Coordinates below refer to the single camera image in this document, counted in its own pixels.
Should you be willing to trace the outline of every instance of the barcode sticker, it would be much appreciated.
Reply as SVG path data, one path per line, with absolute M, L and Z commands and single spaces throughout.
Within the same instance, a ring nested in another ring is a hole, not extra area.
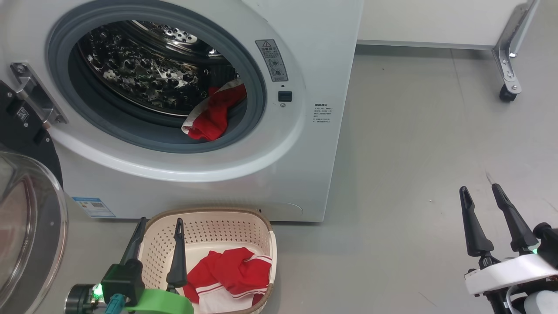
M 25 108 L 21 107 L 17 111 L 16 116 L 20 118 L 21 122 L 25 122 L 27 121 L 27 118 L 29 118 L 29 113 L 25 110 Z
M 100 198 L 90 197 L 72 197 L 79 206 L 93 218 L 111 218 L 116 217 L 110 209 L 100 200 Z

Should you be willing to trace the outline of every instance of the black panel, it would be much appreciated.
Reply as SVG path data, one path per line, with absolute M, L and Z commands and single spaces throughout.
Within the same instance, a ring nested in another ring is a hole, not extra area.
M 62 184 L 60 162 L 41 119 L 16 93 L 0 81 L 0 146 L 38 160 Z
M 291 102 L 292 92 L 280 91 L 277 98 L 280 102 Z

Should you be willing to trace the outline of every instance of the dryer door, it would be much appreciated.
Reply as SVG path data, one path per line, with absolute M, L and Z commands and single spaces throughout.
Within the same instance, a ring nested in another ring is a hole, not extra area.
M 21 99 L 40 90 L 27 92 L 0 81 L 0 313 L 35 311 L 68 231 L 56 151 L 32 99 Z

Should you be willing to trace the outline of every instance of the red and white garment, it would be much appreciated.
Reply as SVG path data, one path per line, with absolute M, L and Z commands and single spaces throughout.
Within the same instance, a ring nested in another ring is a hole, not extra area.
M 184 296 L 198 314 L 245 310 L 261 300 L 270 283 L 271 258 L 246 248 L 210 251 L 188 273 Z
M 220 138 L 228 126 L 229 108 L 245 98 L 246 89 L 240 79 L 228 82 L 190 112 L 182 124 L 182 131 L 195 140 Z

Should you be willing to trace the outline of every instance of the door hinge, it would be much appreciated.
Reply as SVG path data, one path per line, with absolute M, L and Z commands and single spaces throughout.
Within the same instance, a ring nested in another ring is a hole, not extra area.
M 15 90 L 16 97 L 33 108 L 48 129 L 56 123 L 67 123 L 58 106 L 52 101 L 40 81 L 27 63 L 16 62 L 10 65 L 13 75 L 20 86 Z

